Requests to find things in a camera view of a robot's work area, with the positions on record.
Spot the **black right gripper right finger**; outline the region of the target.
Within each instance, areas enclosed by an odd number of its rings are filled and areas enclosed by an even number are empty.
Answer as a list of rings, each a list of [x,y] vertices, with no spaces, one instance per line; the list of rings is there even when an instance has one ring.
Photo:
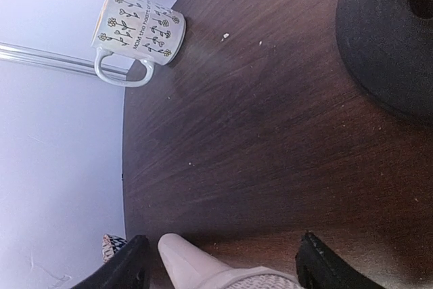
[[[383,288],[352,268],[310,231],[302,236],[295,260],[297,278],[303,288]]]

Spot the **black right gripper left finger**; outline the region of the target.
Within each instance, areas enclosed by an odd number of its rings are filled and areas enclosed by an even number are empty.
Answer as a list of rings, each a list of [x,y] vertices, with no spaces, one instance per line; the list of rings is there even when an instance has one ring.
[[[149,288],[150,243],[144,235],[132,238],[96,272],[73,286],[85,288]]]

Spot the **pale pink microphone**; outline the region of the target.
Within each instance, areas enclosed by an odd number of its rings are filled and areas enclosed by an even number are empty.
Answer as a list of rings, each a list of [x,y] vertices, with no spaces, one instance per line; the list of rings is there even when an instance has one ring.
[[[175,288],[301,288],[298,280],[268,267],[234,268],[177,234],[165,234],[158,252]]]

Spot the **black stand for pink microphone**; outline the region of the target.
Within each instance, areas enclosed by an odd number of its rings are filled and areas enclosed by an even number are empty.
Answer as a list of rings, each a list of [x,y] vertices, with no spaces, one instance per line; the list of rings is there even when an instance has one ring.
[[[432,0],[338,0],[336,41],[364,94],[432,124]]]

